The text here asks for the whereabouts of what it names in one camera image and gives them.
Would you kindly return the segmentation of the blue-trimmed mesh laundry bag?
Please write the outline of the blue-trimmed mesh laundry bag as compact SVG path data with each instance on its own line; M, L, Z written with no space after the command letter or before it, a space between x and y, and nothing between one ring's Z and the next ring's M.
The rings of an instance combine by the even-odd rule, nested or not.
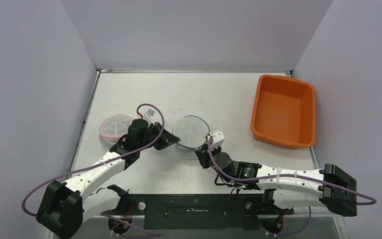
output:
M172 134L180 139L176 143L176 152L185 160L197 160L195 150L205 144L205 137L210 131L209 124L195 115L180 118L172 128Z

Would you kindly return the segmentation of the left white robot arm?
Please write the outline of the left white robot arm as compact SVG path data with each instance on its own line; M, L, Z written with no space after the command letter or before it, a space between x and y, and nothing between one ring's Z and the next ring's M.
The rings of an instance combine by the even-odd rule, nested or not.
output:
M88 219L107 211L120 215L132 210L129 193L116 186L101 188L111 177L129 168L149 147L163 150L180 139L158 122L134 119L127 134L92 167L46 188L36 214L38 223L61 239L71 238Z

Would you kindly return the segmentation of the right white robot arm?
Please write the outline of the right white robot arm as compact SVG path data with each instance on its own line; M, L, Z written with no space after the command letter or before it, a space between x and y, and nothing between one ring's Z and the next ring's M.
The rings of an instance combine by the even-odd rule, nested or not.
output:
M234 161L221 147L195 151L202 168L212 168L222 186L261 190L262 209L269 214L293 207L325 207L330 212L357 215L357 181L343 169L326 164L323 169L290 170Z

